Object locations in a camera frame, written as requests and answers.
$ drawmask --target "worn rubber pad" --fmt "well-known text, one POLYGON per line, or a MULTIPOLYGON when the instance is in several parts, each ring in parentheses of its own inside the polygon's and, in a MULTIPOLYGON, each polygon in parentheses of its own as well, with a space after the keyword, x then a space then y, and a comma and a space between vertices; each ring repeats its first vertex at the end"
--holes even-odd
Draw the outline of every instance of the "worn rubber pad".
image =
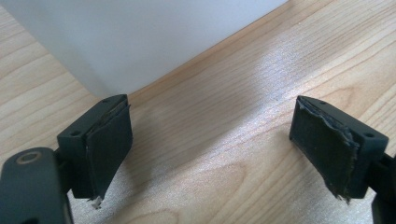
POLYGON ((336 107, 298 96, 290 140, 322 175, 327 188, 347 202, 363 198, 372 161, 379 161, 388 138, 336 107))
POLYGON ((61 132, 57 153, 72 164, 74 196, 104 199, 132 142, 126 95, 106 98, 61 132))

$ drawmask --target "wooden surface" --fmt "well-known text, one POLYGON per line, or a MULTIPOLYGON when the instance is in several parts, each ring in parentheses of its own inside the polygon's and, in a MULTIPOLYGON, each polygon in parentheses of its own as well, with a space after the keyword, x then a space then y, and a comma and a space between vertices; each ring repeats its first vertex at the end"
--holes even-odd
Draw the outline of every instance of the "wooden surface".
MULTIPOLYGON (((289 1, 130 95, 133 152, 76 223, 371 223, 289 141, 295 98, 328 101, 396 152, 396 2, 289 1)), ((0 165, 99 99, 0 8, 0 165)))

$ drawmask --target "black mount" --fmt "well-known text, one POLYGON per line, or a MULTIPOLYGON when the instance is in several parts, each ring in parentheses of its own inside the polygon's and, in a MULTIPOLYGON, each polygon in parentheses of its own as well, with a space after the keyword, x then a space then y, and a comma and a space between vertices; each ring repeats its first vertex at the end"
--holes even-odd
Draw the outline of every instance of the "black mount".
POLYGON ((396 223, 396 160, 385 153, 384 134, 326 102, 298 96, 290 140, 335 197, 361 199, 370 187, 374 223, 396 223))
POLYGON ((96 104, 58 135, 59 148, 9 158, 0 179, 0 223, 73 223, 67 191, 99 206, 132 145, 126 95, 96 104))

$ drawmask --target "screw hole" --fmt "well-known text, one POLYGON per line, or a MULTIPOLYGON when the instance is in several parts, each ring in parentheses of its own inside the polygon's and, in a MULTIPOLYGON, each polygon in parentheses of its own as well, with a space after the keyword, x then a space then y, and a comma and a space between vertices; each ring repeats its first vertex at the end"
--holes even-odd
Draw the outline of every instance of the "screw hole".
POLYGON ((70 135, 72 136, 77 136, 80 134, 80 131, 73 131, 72 133, 70 133, 70 135))
POLYGON ((17 164, 19 165, 24 165, 30 162, 34 162, 41 157, 41 152, 39 151, 33 151, 33 152, 28 152, 25 154, 22 154, 17 158, 17 164))
POLYGON ((365 133, 364 135, 366 135, 367 137, 374 137, 372 133, 365 133))
POLYGON ((35 217, 29 218, 26 221, 23 221, 21 224, 38 224, 38 219, 35 217))

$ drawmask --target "light wood grain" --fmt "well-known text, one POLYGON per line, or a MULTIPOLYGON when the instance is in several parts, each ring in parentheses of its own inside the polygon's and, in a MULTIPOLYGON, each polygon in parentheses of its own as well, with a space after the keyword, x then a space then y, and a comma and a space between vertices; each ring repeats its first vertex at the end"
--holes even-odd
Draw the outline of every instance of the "light wood grain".
MULTIPOLYGON (((76 223, 371 223, 289 141, 295 97, 336 105, 396 152, 396 2, 289 1, 130 95, 134 146, 76 223)), ((99 99, 0 8, 0 165, 99 99)))

